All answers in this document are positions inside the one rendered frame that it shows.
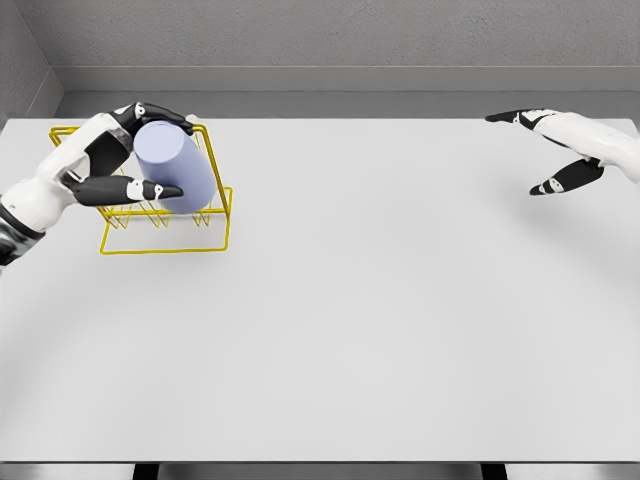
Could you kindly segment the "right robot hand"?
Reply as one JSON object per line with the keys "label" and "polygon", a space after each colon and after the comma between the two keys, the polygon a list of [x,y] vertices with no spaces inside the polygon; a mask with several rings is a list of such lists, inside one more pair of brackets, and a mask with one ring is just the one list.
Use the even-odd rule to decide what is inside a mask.
{"label": "right robot hand", "polygon": [[575,112],[547,108],[512,110],[485,117],[490,123],[519,124],[546,140],[580,155],[529,194],[546,196],[567,193],[602,177],[607,167],[618,168],[640,185],[640,136],[631,136]]}

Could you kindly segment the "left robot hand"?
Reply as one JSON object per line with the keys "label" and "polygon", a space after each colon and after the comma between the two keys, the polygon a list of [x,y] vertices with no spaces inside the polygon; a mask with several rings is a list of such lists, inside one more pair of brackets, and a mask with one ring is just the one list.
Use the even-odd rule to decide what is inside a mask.
{"label": "left robot hand", "polygon": [[120,176],[142,127],[165,121],[193,134],[190,119],[165,107],[136,102],[91,117],[39,165],[37,172],[84,206],[112,206],[180,197],[182,189]]}

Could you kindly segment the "lavender cup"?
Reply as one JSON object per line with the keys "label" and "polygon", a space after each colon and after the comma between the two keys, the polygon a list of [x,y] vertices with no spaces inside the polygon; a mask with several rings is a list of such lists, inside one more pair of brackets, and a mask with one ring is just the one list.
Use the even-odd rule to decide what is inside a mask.
{"label": "lavender cup", "polygon": [[150,122],[135,135],[133,147],[145,179],[183,190],[181,197],[160,199],[164,209],[190,214],[214,197],[217,185],[209,160],[180,127]]}

